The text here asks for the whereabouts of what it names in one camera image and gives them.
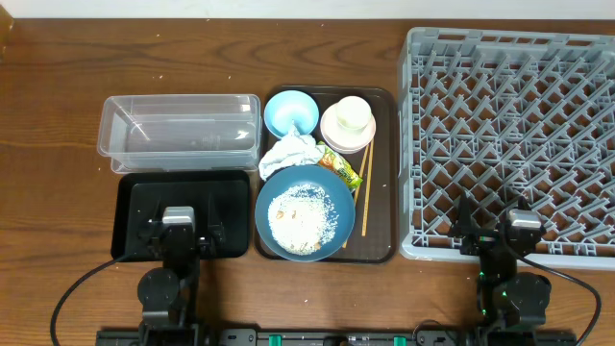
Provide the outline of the rice food waste pile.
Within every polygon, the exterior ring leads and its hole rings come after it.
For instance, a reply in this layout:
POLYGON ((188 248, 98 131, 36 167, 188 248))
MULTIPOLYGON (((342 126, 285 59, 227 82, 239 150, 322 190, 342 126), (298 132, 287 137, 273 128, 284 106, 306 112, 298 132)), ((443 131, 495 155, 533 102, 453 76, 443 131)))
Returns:
POLYGON ((330 195, 312 184, 292 186, 275 197, 267 216, 274 240, 286 252, 299 256, 331 242, 339 217, 330 195))

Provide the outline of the dark blue plate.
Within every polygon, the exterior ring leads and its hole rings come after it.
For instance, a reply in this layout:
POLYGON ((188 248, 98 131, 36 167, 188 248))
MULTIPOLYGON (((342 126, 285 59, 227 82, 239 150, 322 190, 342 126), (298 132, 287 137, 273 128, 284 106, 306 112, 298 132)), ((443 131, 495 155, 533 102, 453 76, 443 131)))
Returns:
POLYGON ((264 184, 256 203, 255 218, 260 240, 276 255, 301 262, 330 260, 348 240, 355 226, 355 205, 353 196, 345 184, 331 171, 316 166, 304 165, 285 168, 275 173, 264 184), (273 238, 268 224, 268 207, 272 200, 295 185, 312 184, 321 186, 331 197, 334 210, 338 213, 336 233, 332 241, 320 250, 306 256, 290 254, 273 238))

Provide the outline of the white napkin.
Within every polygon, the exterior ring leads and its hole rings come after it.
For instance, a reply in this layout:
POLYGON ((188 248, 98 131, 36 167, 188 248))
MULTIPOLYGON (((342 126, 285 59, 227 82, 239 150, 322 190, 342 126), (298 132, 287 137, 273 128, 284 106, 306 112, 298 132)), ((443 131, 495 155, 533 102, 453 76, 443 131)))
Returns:
POLYGON ((325 155, 325 147, 311 135, 301 135, 292 125, 289 132, 269 149, 258 164, 258 173, 266 181, 277 171, 290 166, 313 165, 325 155))

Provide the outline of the wooden chopstick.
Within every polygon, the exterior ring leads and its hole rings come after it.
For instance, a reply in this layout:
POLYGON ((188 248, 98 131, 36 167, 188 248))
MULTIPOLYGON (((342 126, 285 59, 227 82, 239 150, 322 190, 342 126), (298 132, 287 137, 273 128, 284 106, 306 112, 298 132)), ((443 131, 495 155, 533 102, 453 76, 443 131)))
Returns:
POLYGON ((372 180, 372 170, 373 170, 373 157, 374 157, 374 140, 372 140, 369 144, 367 181, 366 181, 366 187, 365 187, 363 219, 362 219, 362 226, 361 226, 361 236, 363 237, 365 237, 367 234, 367 221, 368 221, 368 216, 369 216, 369 202, 370 202, 371 180, 372 180))
MULTIPOLYGON (((364 153, 363 153, 363 157, 362 157, 362 161, 361 161, 361 166, 360 166, 360 169, 359 169, 359 176, 360 176, 361 178, 362 178, 363 173, 364 173, 365 165, 366 165, 366 162, 367 162, 367 159, 368 159, 369 153, 370 153, 370 151, 371 151, 372 144, 373 144, 373 143, 372 143, 372 142, 370 142, 370 143, 369 143, 369 144, 365 147, 365 150, 364 150, 364 153)), ((356 190, 355 190, 355 192, 354 192, 354 205, 355 205, 355 206, 357 205, 358 194, 359 194, 359 189, 356 189, 356 190)))

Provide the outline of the green orange snack wrapper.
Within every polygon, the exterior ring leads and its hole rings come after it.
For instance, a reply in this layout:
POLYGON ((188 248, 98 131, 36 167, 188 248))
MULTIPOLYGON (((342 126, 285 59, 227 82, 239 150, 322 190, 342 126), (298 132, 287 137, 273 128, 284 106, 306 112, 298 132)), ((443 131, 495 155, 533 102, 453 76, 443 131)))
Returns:
POLYGON ((323 157, 317 162, 319 166, 334 173, 351 191, 360 187, 362 179, 340 154, 331 149, 324 141, 319 141, 317 147, 323 149, 323 157))

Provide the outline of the cream cup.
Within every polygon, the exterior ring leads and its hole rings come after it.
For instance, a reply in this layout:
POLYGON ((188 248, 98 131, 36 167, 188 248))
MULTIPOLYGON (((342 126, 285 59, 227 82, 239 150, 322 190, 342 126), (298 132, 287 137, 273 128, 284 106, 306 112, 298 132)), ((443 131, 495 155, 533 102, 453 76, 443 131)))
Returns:
POLYGON ((336 121, 340 129, 345 132, 362 132, 370 123, 371 118, 371 107, 361 97, 347 96, 336 104, 336 121))

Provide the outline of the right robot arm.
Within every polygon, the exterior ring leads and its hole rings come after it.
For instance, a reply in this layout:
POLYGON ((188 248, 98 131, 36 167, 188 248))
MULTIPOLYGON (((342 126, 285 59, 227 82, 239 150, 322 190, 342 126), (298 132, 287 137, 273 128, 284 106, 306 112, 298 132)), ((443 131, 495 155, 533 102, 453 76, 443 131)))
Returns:
POLYGON ((552 285, 542 275, 520 273, 517 260, 534 252, 544 233, 538 213, 523 198, 504 220, 484 228, 474 221, 467 195, 459 197, 448 236, 461 240, 462 255, 480 259, 477 305, 483 321, 473 345, 538 343, 535 328, 546 323, 552 285))

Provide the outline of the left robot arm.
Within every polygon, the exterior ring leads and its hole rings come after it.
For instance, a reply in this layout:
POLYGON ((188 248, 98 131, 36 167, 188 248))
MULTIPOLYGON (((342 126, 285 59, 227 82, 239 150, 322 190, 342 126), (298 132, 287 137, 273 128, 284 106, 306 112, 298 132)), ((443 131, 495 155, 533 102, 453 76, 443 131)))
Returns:
POLYGON ((206 228, 197 231, 193 207, 156 205, 137 235, 161 266, 148 271, 137 286, 142 304, 140 345, 204 346, 214 343, 209 327, 196 314, 200 261, 213 259, 225 231, 215 199, 208 198, 206 228))

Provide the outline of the grey dishwasher rack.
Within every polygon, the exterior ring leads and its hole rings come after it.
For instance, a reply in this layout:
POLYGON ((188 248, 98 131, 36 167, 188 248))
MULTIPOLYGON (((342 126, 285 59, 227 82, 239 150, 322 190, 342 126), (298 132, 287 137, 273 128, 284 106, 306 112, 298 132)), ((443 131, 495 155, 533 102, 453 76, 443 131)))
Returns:
POLYGON ((460 195, 482 227, 525 198, 546 230, 534 261, 613 269, 613 37, 414 28, 398 73, 405 258, 464 261, 460 195))

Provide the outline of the black rectangular bin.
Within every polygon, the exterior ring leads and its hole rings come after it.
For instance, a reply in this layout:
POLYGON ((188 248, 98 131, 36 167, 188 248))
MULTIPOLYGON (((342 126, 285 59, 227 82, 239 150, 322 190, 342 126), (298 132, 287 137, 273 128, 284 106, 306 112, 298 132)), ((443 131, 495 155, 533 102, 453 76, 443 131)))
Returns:
POLYGON ((250 180, 244 171, 185 171, 133 173, 123 177, 117 190, 111 256, 128 255, 131 261, 154 261, 138 238, 157 200, 166 207, 193 207, 199 230, 206 227, 209 196, 216 198, 226 230, 226 244, 216 259, 243 256, 249 245, 250 180))

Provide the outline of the clear plastic bin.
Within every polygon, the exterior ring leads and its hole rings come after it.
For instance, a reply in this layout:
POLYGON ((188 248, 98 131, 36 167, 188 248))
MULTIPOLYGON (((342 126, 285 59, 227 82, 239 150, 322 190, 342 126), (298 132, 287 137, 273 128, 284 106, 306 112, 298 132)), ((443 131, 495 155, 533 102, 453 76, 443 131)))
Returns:
POLYGON ((98 153, 118 173, 253 170, 262 119, 254 94, 155 94, 108 98, 98 153))

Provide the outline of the brown plastic tray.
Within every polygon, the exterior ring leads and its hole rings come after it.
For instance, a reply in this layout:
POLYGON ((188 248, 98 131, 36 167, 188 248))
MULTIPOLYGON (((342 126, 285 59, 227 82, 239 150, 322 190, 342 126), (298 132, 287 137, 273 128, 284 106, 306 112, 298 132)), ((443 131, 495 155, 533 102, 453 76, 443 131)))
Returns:
MULTIPOLYGON (((285 90, 299 90, 310 95, 319 111, 346 96, 365 99, 376 120, 373 170, 369 202, 367 234, 361 236, 364 196, 367 181, 366 162, 363 182, 356 205, 355 227, 346 246, 325 262, 380 264, 390 260, 399 247, 398 170, 399 121, 393 96, 385 89, 367 86, 275 86, 267 97, 285 90)), ((344 159, 359 173, 363 151, 346 154, 344 159)))

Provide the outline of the light blue bowl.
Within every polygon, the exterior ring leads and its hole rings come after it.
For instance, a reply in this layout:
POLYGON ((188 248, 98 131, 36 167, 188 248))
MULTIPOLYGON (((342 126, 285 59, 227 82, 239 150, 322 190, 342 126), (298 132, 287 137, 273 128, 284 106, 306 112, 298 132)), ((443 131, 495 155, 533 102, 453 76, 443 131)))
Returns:
POLYGON ((300 135, 311 134, 320 118, 316 101, 299 90, 276 93, 265 104, 264 123, 267 130, 277 138, 286 136, 291 126, 300 135))

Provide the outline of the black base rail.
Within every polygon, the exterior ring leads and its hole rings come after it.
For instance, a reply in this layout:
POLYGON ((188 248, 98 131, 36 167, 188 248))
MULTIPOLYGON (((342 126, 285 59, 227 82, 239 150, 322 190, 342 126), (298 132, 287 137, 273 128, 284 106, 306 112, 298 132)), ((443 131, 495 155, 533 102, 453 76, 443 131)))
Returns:
POLYGON ((486 337, 437 330, 402 333, 258 332, 227 329, 219 336, 197 342, 205 346, 476 346, 476 345, 575 345, 576 337, 564 332, 540 334, 494 333, 486 337))

